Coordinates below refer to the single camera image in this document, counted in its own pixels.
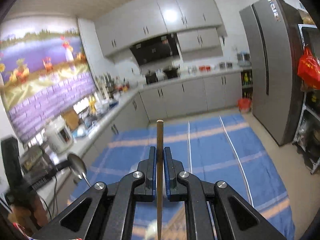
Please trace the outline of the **person's left hand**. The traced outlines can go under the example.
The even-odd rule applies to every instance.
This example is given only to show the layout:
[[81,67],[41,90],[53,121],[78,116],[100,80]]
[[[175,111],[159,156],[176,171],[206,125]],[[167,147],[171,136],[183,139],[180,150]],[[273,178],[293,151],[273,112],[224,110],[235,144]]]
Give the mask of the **person's left hand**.
[[19,224],[28,236],[31,236],[37,231],[35,224],[30,219],[32,214],[38,226],[43,227],[48,224],[47,213],[38,195],[34,197],[32,208],[33,212],[22,206],[11,205],[12,212],[8,214],[8,220],[12,223]]

